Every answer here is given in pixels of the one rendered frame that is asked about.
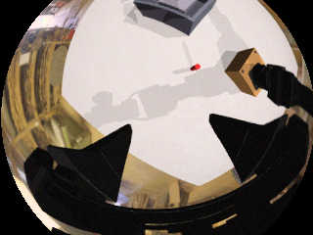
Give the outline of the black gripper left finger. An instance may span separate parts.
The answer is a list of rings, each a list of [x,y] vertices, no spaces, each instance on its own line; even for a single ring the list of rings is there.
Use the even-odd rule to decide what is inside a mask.
[[[106,196],[106,200],[117,203],[132,133],[132,125],[125,124],[86,148],[78,150],[46,145],[47,152],[56,165],[77,171],[95,191]]]

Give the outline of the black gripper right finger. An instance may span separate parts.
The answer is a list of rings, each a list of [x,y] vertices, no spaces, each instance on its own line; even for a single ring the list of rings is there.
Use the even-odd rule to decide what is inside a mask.
[[[270,149],[278,130],[287,124],[289,114],[281,115],[265,124],[253,124],[241,118],[208,115],[208,122],[231,158],[239,179],[244,181],[255,175],[259,162]]]

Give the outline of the red peg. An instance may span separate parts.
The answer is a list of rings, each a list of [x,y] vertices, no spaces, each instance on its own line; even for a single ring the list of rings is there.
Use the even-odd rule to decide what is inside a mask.
[[[191,67],[191,71],[199,70],[200,69],[200,64],[196,64],[195,66]]]

